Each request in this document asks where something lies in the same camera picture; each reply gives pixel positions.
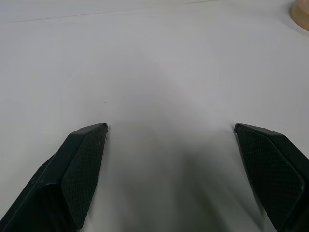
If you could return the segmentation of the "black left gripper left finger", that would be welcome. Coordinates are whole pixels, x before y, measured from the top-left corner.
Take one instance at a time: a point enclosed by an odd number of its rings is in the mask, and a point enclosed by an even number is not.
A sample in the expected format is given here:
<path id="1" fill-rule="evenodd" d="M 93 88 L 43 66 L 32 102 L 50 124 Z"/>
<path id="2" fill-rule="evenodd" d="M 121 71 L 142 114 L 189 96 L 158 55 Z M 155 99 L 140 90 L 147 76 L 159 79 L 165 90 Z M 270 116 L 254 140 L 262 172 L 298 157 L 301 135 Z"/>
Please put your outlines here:
<path id="1" fill-rule="evenodd" d="M 70 133 L 0 220 L 0 232 L 79 232 L 101 169 L 106 123 Z"/>

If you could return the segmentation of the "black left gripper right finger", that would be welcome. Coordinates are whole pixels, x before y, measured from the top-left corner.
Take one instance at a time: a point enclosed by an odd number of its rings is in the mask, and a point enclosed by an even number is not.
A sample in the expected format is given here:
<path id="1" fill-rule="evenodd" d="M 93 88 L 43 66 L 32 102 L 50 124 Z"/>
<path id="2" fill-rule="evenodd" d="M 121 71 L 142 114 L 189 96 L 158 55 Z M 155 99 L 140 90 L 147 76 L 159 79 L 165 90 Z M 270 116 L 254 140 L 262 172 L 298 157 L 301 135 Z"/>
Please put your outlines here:
<path id="1" fill-rule="evenodd" d="M 248 180 L 277 232 L 309 232 L 309 159 L 283 134 L 235 124 Z"/>

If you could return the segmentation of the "tan wooden round object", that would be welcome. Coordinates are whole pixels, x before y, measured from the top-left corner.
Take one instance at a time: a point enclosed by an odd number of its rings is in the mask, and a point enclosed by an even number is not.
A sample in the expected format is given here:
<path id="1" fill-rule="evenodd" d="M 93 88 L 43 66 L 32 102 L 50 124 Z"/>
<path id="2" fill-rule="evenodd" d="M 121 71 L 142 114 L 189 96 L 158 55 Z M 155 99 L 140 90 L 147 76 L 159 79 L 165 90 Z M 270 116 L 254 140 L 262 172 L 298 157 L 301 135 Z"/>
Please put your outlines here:
<path id="1" fill-rule="evenodd" d="M 295 0 L 290 17 L 301 28 L 309 31 L 309 0 Z"/>

